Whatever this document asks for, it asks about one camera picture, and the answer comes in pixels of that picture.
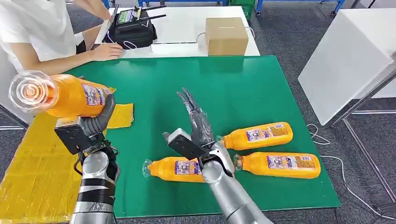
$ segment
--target gray carpet floor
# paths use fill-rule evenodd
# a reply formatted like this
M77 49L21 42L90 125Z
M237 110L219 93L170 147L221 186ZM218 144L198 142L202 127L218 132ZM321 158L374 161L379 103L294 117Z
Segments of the gray carpet floor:
M349 8L352 0L347 0L343 8ZM132 0L117 0L122 7L131 7ZM168 6L216 6L216 3L167 3ZM320 126L309 102L298 83L297 77L332 22L329 12L334 2L265 2L261 16L252 16L251 27L256 33L256 44L262 55L276 55L289 86L307 124L319 126L319 135L331 144L317 145L321 155L341 158L345 164L346 181L352 191L372 206L390 202L374 172L369 167L352 136L344 124L336 128ZM75 32L100 24L100 20L68 6ZM364 109L396 109L396 99L373 99ZM349 122L365 144L386 180L396 191L396 115L358 116L348 118ZM0 124L11 122L0 114ZM23 131L2 131L0 135L0 177L23 137ZM334 188L340 196L341 207L336 209L312 209L293 211L272 211L265 214L275 224L390 224L389 220L374 215L351 194L345 193L340 177L341 165L337 160L323 159ZM223 224L221 215L193 217L154 217L119 219L121 224Z

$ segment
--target white t-shirt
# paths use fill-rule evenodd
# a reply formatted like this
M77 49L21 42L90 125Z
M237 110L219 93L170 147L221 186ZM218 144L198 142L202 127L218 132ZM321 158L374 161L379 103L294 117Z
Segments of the white t-shirt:
M23 68L8 43L31 43L40 61L76 54L65 0L0 0L0 45L18 72Z

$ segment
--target white cable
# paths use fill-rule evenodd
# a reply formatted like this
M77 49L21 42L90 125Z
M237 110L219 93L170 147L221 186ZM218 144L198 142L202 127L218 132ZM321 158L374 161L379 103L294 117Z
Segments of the white cable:
M110 38L110 35L109 35L109 31L107 32L107 38L109 38L109 40L112 42L112 43L114 43L114 41ZM135 48L130 48L128 45L126 45L125 43L129 43L129 44L132 44ZM134 45L133 43L131 43L131 42L129 42L129 41L124 41L124 45L125 45L125 47L127 47L127 48L129 48L129 49L131 49L131 50L133 50L133 49L136 49L137 48L137 46L136 45Z
M314 127L316 128L315 133L309 132L309 134L312 135L312 136L311 136L312 139L316 136L316 137L318 137L318 138L320 138L320 139L326 141L326 143L321 143L321 142L317 142L317 141L312 140L314 143L316 143L316 144L318 144L318 145L329 145L329 144L330 144L330 141L329 141L329 140L323 138L322 136L317 135L317 134L318 134L318 131L319 131L319 128L318 128L316 125L314 125L314 124L307 124L307 127L309 127L309 126L314 126Z
M198 34L197 38L195 39L195 43L198 43L198 37L201 36L202 34L205 34L205 32Z
M250 31L252 32L253 39L256 38L255 30L254 30L253 28L251 28L251 27L244 27L244 28L249 28ZM198 43L198 38L199 38L199 36L201 36L202 34L205 34L205 32L202 32L202 33L198 34L197 38L195 39L195 43Z
M249 28L250 31L252 31L253 39L256 38L255 30L253 28L251 28L251 27L244 27L244 28Z
M126 45L125 43L129 43L129 44L132 44L135 48L130 48L128 45ZM127 47L127 48L129 48L129 49L131 49L131 50L133 50L133 49L136 49L137 48L137 46L136 45L134 45L133 43L131 43L131 42L129 42L129 41L124 41L124 45L125 45L125 47Z
M112 43L114 43L114 41L110 38L109 31L107 32L107 38L109 38L109 40L110 40Z
M333 159L339 160L339 161L341 162L342 179L344 180L346 189L347 189L353 196L355 196L359 201L361 201L361 202L362 202L363 204L365 204L369 209L371 209L375 214L377 214L378 216L381 216L382 218L387 218L387 219L390 219L390 220L396 220L395 218L392 218L392 217L389 217L389 216L381 215L380 213L378 213L377 211L375 211L369 204L367 204L365 201L363 201L360 197L358 197L354 192L352 192L352 191L349 189L349 187L348 187L348 185L347 185L347 182L346 182L346 180L345 180L345 175L344 175L344 162L343 162L340 158L335 157L335 156L329 156L329 155L321 155L320 157L333 158Z

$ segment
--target bottle label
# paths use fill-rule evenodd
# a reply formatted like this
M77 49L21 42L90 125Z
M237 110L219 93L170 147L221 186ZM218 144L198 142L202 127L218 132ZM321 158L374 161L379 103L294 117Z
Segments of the bottle label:
M110 92L106 89L97 88L91 85L83 85L87 105L104 105L106 95Z
M247 140L250 142L287 134L287 128L283 124L276 124L268 127L267 129L252 129L246 131Z
M176 161L176 175L201 175L201 169L196 161Z
M315 163L310 156L267 156L270 169L314 170Z

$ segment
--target person's arm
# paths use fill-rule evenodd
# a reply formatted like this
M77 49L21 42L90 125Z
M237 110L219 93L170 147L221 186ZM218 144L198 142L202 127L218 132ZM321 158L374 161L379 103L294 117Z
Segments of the person's arm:
M30 43L9 43L24 70L41 71L47 75L61 74L91 61L106 61L117 59L123 49L116 43L104 43L95 50L78 55L41 62Z
M103 20L110 18L110 13L101 0L74 0L73 3Z

